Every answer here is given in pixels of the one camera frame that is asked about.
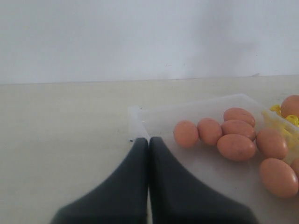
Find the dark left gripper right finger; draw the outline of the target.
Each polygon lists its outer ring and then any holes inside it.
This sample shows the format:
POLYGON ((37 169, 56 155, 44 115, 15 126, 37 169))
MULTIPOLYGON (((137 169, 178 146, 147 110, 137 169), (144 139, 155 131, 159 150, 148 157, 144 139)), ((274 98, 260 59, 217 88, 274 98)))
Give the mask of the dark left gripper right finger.
POLYGON ((155 224, 256 223, 250 208, 199 181, 160 137, 149 141, 149 194, 155 224))

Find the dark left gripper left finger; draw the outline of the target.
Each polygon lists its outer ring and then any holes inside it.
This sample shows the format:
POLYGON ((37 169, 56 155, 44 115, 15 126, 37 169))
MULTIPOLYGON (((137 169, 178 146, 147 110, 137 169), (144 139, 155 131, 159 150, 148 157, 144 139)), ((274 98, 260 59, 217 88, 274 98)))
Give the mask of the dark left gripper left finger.
POLYGON ((145 224, 148 141, 135 140, 119 167, 99 186, 62 207, 53 224, 145 224))

